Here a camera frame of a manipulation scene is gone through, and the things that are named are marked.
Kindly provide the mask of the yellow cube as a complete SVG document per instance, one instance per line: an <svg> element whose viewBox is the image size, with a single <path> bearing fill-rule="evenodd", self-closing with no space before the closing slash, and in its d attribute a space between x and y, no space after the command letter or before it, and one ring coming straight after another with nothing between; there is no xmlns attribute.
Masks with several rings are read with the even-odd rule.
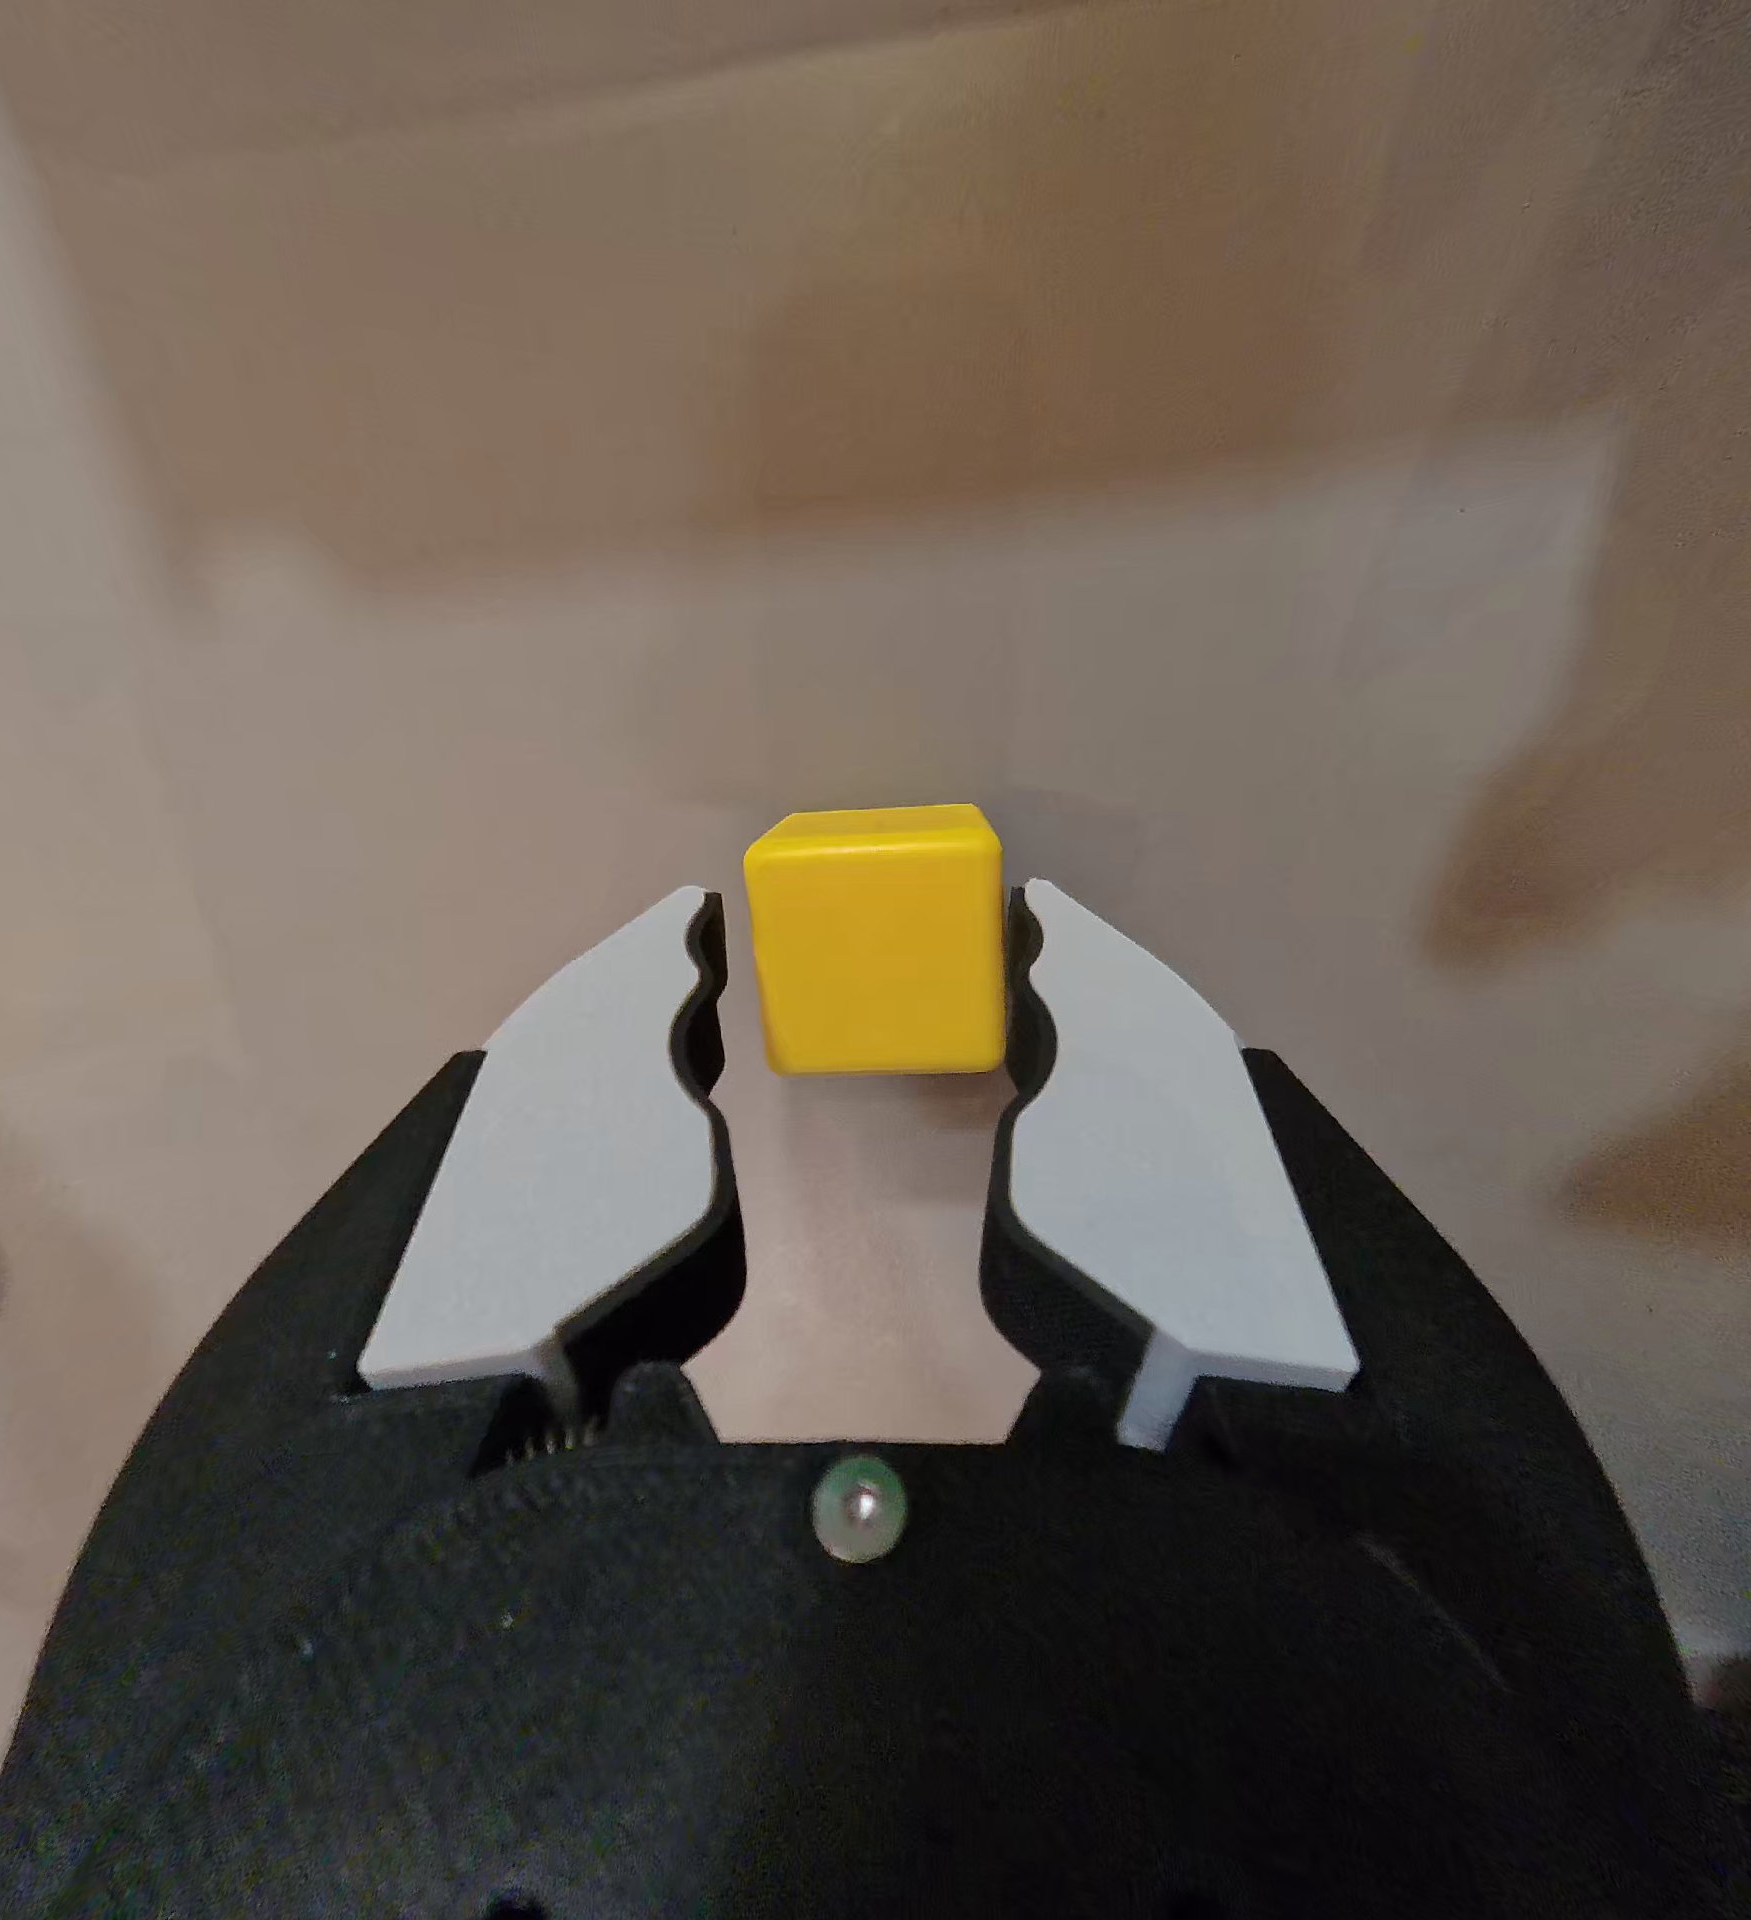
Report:
<svg viewBox="0 0 1751 1920"><path fill-rule="evenodd" d="M795 812L743 851L742 875L771 1071L1003 1065L1003 840L977 804Z"/></svg>

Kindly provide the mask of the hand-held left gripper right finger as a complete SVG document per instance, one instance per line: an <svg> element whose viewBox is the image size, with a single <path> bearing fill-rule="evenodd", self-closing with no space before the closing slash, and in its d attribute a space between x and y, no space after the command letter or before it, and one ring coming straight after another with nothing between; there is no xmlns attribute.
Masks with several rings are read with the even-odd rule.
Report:
<svg viewBox="0 0 1751 1920"><path fill-rule="evenodd" d="M1236 1031L1046 880L1007 914L1011 1102L981 1301L1044 1376L1087 1376L1164 1452L1205 1379L1344 1394L1362 1359Z"/></svg>

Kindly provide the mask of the grey desk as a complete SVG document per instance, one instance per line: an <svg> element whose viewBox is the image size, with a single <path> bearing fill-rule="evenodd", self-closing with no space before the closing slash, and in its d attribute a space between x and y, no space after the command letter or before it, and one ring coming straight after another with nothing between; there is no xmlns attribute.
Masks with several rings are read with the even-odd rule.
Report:
<svg viewBox="0 0 1751 1920"><path fill-rule="evenodd" d="M946 800L1751 1669L1751 3L0 3L0 1761L215 1312L684 883L717 1425L1005 1430L1007 1085L773 1075L742 888Z"/></svg>

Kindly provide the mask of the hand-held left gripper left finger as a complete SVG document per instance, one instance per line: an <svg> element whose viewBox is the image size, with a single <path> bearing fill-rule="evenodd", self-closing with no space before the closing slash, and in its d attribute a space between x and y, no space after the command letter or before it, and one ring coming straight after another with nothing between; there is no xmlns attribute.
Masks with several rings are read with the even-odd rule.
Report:
<svg viewBox="0 0 1751 1920"><path fill-rule="evenodd" d="M534 1379L605 1413L635 1365L679 1365L739 1308L724 1118L717 894L681 886L502 1021L358 1354L370 1389Z"/></svg>

